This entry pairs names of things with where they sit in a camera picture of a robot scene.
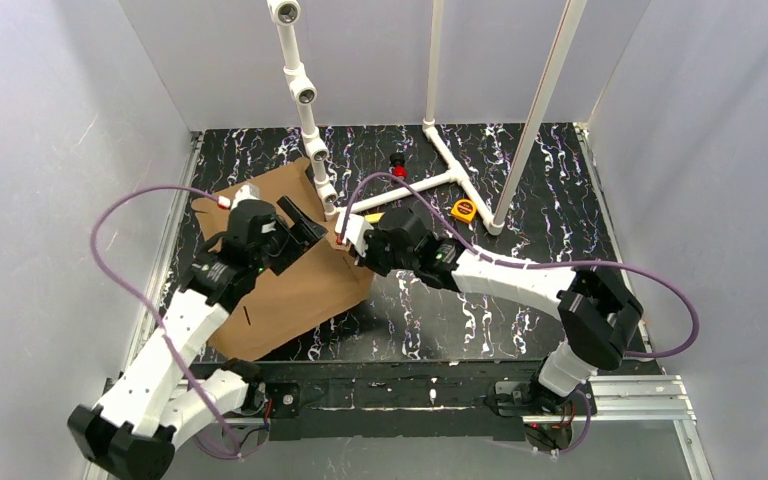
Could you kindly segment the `brown cardboard box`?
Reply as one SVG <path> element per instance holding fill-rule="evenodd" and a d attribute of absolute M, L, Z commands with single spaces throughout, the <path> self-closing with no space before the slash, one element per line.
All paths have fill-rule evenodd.
<path fill-rule="evenodd" d="M 288 196 L 328 234 L 282 274 L 259 276 L 255 289 L 208 341 L 225 357 L 258 360 L 368 298 L 374 273 L 334 247 L 336 222 L 324 218 L 309 169 L 310 161 L 299 158 L 249 181 L 272 204 Z"/>

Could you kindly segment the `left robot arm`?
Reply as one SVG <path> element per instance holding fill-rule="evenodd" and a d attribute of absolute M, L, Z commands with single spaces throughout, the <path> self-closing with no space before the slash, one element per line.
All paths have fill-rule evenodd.
<path fill-rule="evenodd" d="M 204 381 L 190 366 L 262 273 L 281 274 L 327 230 L 286 196 L 275 204 L 252 196 L 217 202 L 230 212 L 227 228 L 205 241 L 122 376 L 67 421 L 81 453 L 118 479 L 162 478 L 176 450 L 213 421 L 269 403 L 252 362 L 229 360 Z"/>

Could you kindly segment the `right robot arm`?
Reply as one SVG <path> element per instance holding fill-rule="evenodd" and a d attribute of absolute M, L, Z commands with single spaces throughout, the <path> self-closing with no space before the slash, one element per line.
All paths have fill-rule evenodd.
<path fill-rule="evenodd" d="M 376 224 L 349 214 L 338 225 L 357 264 L 381 276 L 407 270 L 431 288 L 502 298 L 560 322 L 564 340 L 528 381 L 487 394 L 499 416 L 561 411 L 592 376 L 620 366 L 644 313 L 611 266 L 556 267 L 495 254 L 433 232 L 407 207 Z"/>

